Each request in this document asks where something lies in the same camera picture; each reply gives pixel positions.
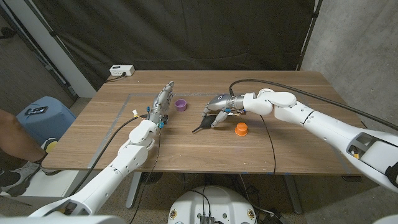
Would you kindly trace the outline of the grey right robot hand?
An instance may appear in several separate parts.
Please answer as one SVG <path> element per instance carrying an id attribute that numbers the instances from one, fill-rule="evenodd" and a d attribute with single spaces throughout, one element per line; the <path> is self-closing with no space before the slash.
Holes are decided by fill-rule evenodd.
<path id="1" fill-rule="evenodd" d="M 210 125 L 211 128 L 214 128 L 218 123 L 224 121 L 232 111 L 242 111 L 244 109 L 243 98 L 243 95 L 218 95 L 206 104 L 202 117 L 206 118 L 212 111 L 219 111 Z"/>

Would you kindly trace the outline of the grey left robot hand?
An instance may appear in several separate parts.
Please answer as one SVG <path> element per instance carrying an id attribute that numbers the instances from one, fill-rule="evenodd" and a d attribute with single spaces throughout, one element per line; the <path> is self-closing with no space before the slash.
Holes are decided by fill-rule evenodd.
<path id="1" fill-rule="evenodd" d="M 152 108 L 149 112 L 149 121 L 157 124 L 162 121 L 162 118 L 167 115 L 170 103 L 173 98 L 174 81 L 170 81 L 161 92 L 154 98 Z"/>

